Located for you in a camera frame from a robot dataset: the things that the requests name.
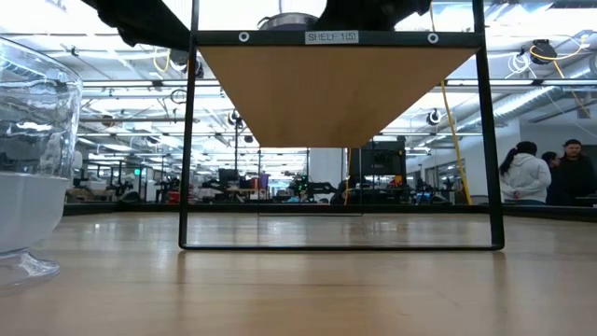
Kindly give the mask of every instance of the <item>white jacket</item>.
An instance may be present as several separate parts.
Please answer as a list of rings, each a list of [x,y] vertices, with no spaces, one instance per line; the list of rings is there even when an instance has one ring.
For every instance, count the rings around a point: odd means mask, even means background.
[[[548,187],[551,184],[551,173],[548,165],[531,154],[517,154],[510,164],[510,169],[500,175],[500,186],[504,200],[533,200],[545,202]]]

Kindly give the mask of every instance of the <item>yellow cable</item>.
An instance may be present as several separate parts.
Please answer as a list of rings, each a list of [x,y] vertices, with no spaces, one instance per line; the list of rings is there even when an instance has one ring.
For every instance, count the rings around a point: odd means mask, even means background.
[[[154,55],[158,53],[158,49],[155,48],[154,49]],[[168,69],[170,69],[170,52],[168,53],[168,56],[166,56],[166,67],[164,68],[160,68],[160,66],[158,65],[158,59],[156,56],[153,57],[153,66],[156,67],[156,69],[160,72],[166,72],[168,71]]]
[[[539,58],[541,60],[546,60],[546,61],[560,61],[560,60],[565,60],[574,56],[577,56],[577,54],[582,50],[582,44],[585,43],[585,37],[580,37],[580,44],[578,45],[578,49],[571,53],[570,55],[566,55],[566,56],[562,56],[562,57],[547,57],[547,56],[541,56],[539,54],[536,54],[533,50],[535,50],[536,46],[532,46],[529,49],[529,52],[531,53],[531,55],[535,56],[536,58]]]
[[[553,65],[556,66],[556,70],[558,70],[558,74],[560,74],[560,77],[562,79],[566,79],[566,77],[563,75],[563,72],[562,72],[562,69],[560,68],[560,65],[558,64],[558,61],[553,61]],[[589,119],[592,119],[592,117],[590,116],[589,110],[585,107],[584,104],[582,104],[582,102],[580,101],[580,99],[576,95],[576,92],[574,90],[572,90],[572,89],[570,89],[570,92],[575,97],[576,103],[578,105],[580,105],[580,108],[582,108],[583,111],[585,111],[585,114],[587,115],[587,117],[589,117]]]
[[[348,180],[351,178],[351,158],[353,157],[353,151],[348,148],[348,162],[346,164],[346,174],[348,175],[346,177],[346,190],[344,192],[346,192],[346,195],[344,195],[344,205],[348,204]]]
[[[433,18],[433,1],[431,2],[431,6],[429,6],[429,16],[431,17],[431,28],[435,32],[436,23]],[[461,159],[460,146],[458,145],[458,136],[456,136],[456,128],[454,127],[454,119],[451,116],[450,105],[448,104],[448,95],[446,94],[445,80],[441,81],[441,95],[444,98],[444,106],[446,107],[446,114],[448,115],[448,122],[450,123],[451,140],[454,143],[454,149],[456,150],[456,160],[458,160],[458,170],[460,171],[460,176],[463,179],[463,187],[465,188],[466,202],[468,203],[468,205],[473,205],[473,201],[470,198],[470,193],[468,192],[468,182],[466,182],[465,167],[463,167],[463,161]]]

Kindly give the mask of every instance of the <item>wooden floor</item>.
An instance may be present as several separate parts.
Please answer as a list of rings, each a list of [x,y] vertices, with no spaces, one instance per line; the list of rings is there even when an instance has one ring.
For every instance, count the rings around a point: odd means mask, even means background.
[[[67,217],[2,336],[590,335],[597,227],[507,218],[503,253],[198,253],[177,214]],[[487,218],[195,215],[196,244],[484,244]]]

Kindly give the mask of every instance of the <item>shelf label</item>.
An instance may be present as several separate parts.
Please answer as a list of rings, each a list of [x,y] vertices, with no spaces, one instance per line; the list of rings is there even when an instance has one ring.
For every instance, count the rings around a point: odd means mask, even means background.
[[[306,45],[357,43],[358,31],[305,32]]]

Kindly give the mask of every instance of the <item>black metal shelf frame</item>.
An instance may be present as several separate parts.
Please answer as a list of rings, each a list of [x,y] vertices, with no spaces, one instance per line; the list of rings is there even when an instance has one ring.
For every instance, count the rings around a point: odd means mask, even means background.
[[[474,33],[422,33],[422,32],[344,32],[348,35],[332,36],[337,44],[314,44],[312,32],[270,32],[270,31],[206,31],[199,32],[200,0],[193,0],[188,43],[188,73],[194,74],[197,67],[198,46],[302,46],[318,48],[321,46],[342,48],[347,46],[367,47],[416,47],[416,48],[476,48],[477,77],[479,84],[479,105],[483,130],[485,152],[485,170],[489,195],[487,207],[491,225],[490,245],[311,245],[311,246],[222,246],[189,245],[187,243],[188,186],[191,159],[191,140],[193,128],[195,78],[187,79],[187,108],[185,115],[185,135],[183,150],[183,169],[179,204],[178,244],[186,250],[244,250],[244,251],[494,251],[505,245],[503,209],[500,196],[497,144],[493,120],[493,104],[490,86],[489,64],[485,38],[485,17],[483,0],[472,0]]]

